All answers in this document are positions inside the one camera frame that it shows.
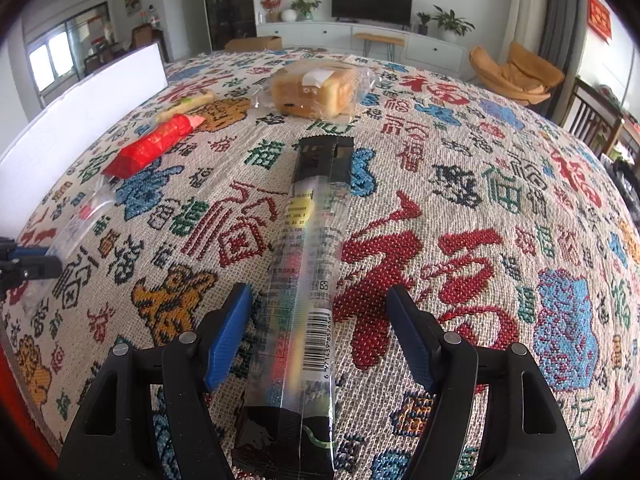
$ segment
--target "tablecloth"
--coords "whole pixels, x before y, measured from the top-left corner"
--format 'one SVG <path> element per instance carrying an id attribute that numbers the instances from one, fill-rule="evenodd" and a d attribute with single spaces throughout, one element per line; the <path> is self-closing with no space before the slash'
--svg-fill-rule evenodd
<path id="1" fill-rule="evenodd" d="M 523 342 L 566 420 L 584 468 L 637 396 L 640 244 L 602 165 L 526 108 L 447 76 L 349 56 L 380 84 L 348 124 L 250 108 L 275 70 L 309 50 L 224 54 L 172 64 L 170 85 L 94 142 L 42 199 L 20 236 L 47 245 L 121 146 L 184 96 L 213 90 L 205 123 L 117 189 L 36 313 L 2 305 L 14 370 L 56 449 L 110 348 L 161 345 L 196 326 L 234 282 L 255 307 L 292 177 L 298 139 L 353 136 L 353 180 L 334 303 L 339 478 L 400 477 L 433 398 L 414 383 L 385 315 L 404 283 L 446 330 L 503 349 Z M 209 401 L 227 455 L 255 328 Z M 478 388 L 457 477 L 473 469 L 487 390 Z M 154 423 L 178 469 L 162 389 Z"/>

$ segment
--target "screw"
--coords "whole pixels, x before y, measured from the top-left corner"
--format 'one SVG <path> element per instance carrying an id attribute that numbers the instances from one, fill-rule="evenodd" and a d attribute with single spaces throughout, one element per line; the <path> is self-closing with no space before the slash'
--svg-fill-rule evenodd
<path id="1" fill-rule="evenodd" d="M 527 347 L 522 343 L 514 343 L 511 345 L 511 351 L 516 355 L 527 355 Z"/>
<path id="2" fill-rule="evenodd" d="M 196 341 L 197 338 L 198 336 L 196 335 L 196 333 L 189 330 L 188 332 L 182 332 L 178 339 L 182 344 L 188 345 L 189 343 L 193 343 L 194 341 Z"/>
<path id="3" fill-rule="evenodd" d="M 457 345 L 460 344 L 462 338 L 460 337 L 460 334 L 456 334 L 455 332 L 445 332 L 444 341 L 446 341 L 450 345 Z"/>
<path id="4" fill-rule="evenodd" d="M 126 354 L 129 351 L 129 345 L 126 343 L 118 343 L 113 347 L 113 354 L 117 356 L 121 356 Z"/>

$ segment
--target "dark clamp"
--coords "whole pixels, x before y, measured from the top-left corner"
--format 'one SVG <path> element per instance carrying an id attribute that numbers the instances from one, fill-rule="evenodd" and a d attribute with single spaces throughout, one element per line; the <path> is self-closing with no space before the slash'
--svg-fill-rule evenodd
<path id="1" fill-rule="evenodd" d="M 219 310 L 167 345 L 117 344 L 78 409 L 58 462 L 62 479 L 164 479 L 150 384 L 164 385 L 166 412 L 182 480 L 234 480 L 204 402 L 226 378 L 252 306 L 236 283 Z"/>
<path id="2" fill-rule="evenodd" d="M 0 301 L 8 290 L 27 280 L 48 280 L 62 274 L 56 256 L 45 256 L 48 247 L 20 247 L 10 238 L 0 237 Z"/>
<path id="3" fill-rule="evenodd" d="M 386 312 L 414 381 L 437 394 L 436 407 L 403 480 L 451 480 L 465 443 L 476 384 L 489 396 L 478 462 L 479 480 L 571 480 L 580 476 L 564 418 L 531 352 L 473 346 L 444 332 L 402 285 L 386 294 Z"/>

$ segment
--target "white vase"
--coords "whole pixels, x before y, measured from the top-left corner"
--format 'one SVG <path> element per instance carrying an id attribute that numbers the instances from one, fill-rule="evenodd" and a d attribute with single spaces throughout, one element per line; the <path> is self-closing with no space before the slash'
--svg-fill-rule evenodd
<path id="1" fill-rule="evenodd" d="M 459 35 L 457 35 L 453 30 L 443 29 L 440 33 L 440 37 L 442 38 L 442 41 L 446 41 L 447 43 L 457 43 Z"/>
<path id="2" fill-rule="evenodd" d="M 293 9 L 283 10 L 281 14 L 281 18 L 283 22 L 295 22 L 298 18 L 298 13 Z"/>

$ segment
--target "tv cabinet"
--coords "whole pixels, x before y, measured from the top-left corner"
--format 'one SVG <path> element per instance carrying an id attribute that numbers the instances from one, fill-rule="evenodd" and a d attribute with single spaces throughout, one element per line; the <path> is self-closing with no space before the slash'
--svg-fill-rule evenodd
<path id="1" fill-rule="evenodd" d="M 396 53 L 396 62 L 432 72 L 460 78 L 460 67 L 465 57 L 464 47 L 421 36 L 396 28 L 339 22 L 278 22 L 257 26 L 258 36 L 279 36 L 284 47 L 310 46 L 326 48 L 331 52 L 362 56 L 364 40 L 354 35 L 367 33 L 391 36 L 404 40 L 405 47 Z M 369 57 L 386 60 L 384 43 L 373 43 Z"/>

